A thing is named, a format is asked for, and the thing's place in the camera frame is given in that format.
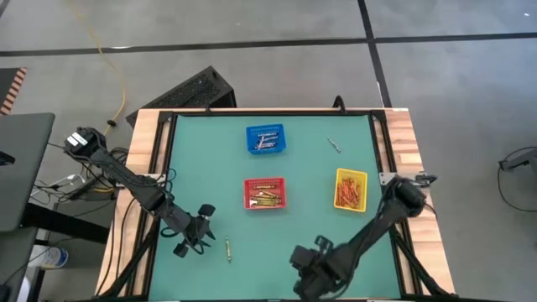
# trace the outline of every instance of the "yellow basket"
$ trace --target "yellow basket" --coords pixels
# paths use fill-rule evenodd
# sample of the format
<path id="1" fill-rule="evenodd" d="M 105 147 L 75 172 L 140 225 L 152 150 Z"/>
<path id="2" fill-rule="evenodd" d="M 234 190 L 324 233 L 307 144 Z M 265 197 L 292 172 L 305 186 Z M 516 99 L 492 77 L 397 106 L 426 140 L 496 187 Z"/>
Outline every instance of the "yellow basket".
<path id="1" fill-rule="evenodd" d="M 338 191 L 341 201 L 338 202 Z M 357 206 L 350 206 L 348 200 L 357 196 Z M 364 172 L 337 169 L 336 191 L 334 192 L 334 207 L 349 211 L 366 211 L 368 197 L 368 174 Z"/>

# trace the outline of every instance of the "green mat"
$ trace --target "green mat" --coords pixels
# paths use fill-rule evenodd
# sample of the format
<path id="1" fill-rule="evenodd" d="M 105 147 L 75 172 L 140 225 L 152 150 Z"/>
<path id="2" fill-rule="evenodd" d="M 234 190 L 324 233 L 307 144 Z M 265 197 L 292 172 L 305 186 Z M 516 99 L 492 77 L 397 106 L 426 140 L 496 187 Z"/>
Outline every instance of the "green mat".
<path id="1" fill-rule="evenodd" d="M 271 123 L 284 124 L 287 149 L 251 155 L 245 128 Z M 316 247 L 317 235 L 336 245 L 348 241 L 374 217 L 381 197 L 367 117 L 179 117 L 170 168 L 177 171 L 172 192 L 177 205 L 193 214 L 203 203 L 216 207 L 211 218 L 216 240 L 206 239 L 212 247 L 203 255 L 190 250 L 178 258 L 172 251 L 182 237 L 160 237 L 152 301 L 298 299 L 293 292 L 298 273 L 289 263 L 295 246 Z M 365 215 L 333 207 L 337 168 L 368 173 Z M 285 209 L 243 208 L 243 181 L 264 177 L 285 177 Z M 400 297 L 388 235 L 362 257 L 344 297 Z"/>

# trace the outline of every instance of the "concrete floor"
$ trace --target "concrete floor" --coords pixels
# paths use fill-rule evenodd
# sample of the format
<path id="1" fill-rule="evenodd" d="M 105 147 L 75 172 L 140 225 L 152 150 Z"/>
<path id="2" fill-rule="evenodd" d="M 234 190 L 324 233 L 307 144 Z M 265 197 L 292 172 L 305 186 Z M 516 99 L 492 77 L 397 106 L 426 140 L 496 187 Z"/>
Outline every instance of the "concrete floor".
<path id="1" fill-rule="evenodd" d="M 73 4 L 103 46 L 110 47 L 365 37 L 354 0 Z M 378 37 L 537 31 L 537 4 L 530 0 L 370 0 L 367 5 Z M 12 0 L 0 18 L 0 50 L 92 46 L 64 1 Z M 391 101 L 395 107 L 410 108 L 425 168 L 440 176 L 432 193 L 456 291 L 464 297 L 537 298 L 536 214 L 507 207 L 496 186 L 497 162 L 537 141 L 536 50 L 537 39 L 378 46 Z M 235 88 L 240 107 L 326 107 L 336 94 L 350 107 L 382 106 L 365 44 L 109 58 L 127 83 L 126 113 L 208 65 Z M 29 71 L 13 113 L 55 113 L 54 143 L 80 125 L 104 129 L 121 102 L 117 79 L 97 55 L 0 58 L 0 68 L 20 66 Z M 127 147 L 131 134 L 120 122 L 109 142 Z M 77 164 L 50 149 L 40 178 L 55 180 L 78 170 Z M 513 203 L 537 208 L 534 176 L 527 169 L 504 175 L 503 186 Z M 88 250 L 76 242 L 70 248 L 74 254 Z M 98 247 L 90 250 L 93 256 L 102 255 Z M 98 275 L 98 261 L 89 263 L 48 274 L 41 298 L 88 298 Z M 74 286 L 74 279 L 84 288 Z"/>

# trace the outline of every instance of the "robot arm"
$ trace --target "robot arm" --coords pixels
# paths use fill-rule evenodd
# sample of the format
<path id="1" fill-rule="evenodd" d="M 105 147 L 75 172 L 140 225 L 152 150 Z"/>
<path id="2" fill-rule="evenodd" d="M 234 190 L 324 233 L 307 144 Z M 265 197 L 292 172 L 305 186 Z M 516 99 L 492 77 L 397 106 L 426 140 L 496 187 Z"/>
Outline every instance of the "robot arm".
<path id="1" fill-rule="evenodd" d="M 157 180 L 136 175 L 111 156 L 108 153 L 104 135 L 96 129 L 78 128 L 64 141 L 64 144 L 65 153 L 75 161 L 94 164 L 125 185 L 144 210 L 166 222 L 173 235 L 182 233 L 185 239 L 174 250 L 177 256 L 184 257 L 188 247 L 197 253 L 203 253 L 198 252 L 196 245 L 200 245 L 203 251 L 203 246 L 209 245 L 201 239 L 205 235 L 214 239 L 208 220 L 215 210 L 214 206 L 203 205 L 198 210 L 198 216 L 191 216 L 190 213 L 174 204 L 174 196 Z"/>
<path id="2" fill-rule="evenodd" d="M 319 251 L 296 246 L 290 262 L 298 269 L 300 280 L 293 290 L 304 301 L 317 301 L 330 292 L 346 288 L 352 281 L 360 257 L 380 239 L 391 226 L 407 217 L 418 216 L 425 205 L 425 196 L 409 179 L 394 177 L 386 187 L 378 212 L 349 242 L 333 247 L 318 236 Z"/>

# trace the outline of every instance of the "black clamp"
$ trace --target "black clamp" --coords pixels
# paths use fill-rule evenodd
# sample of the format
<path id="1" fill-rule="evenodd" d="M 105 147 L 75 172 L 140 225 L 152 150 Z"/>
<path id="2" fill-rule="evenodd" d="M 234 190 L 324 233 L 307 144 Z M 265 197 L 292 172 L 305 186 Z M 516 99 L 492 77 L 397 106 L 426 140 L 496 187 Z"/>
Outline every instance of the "black clamp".
<path id="1" fill-rule="evenodd" d="M 347 114 L 345 102 L 343 101 L 343 98 L 341 96 L 336 96 L 336 100 L 334 100 L 334 105 L 332 105 L 332 108 L 339 108 L 339 112 L 341 114 Z"/>
<path id="2" fill-rule="evenodd" d="M 211 104 L 209 102 L 207 102 L 205 104 L 205 114 L 209 114 L 211 115 L 212 114 L 212 111 L 211 111 Z"/>

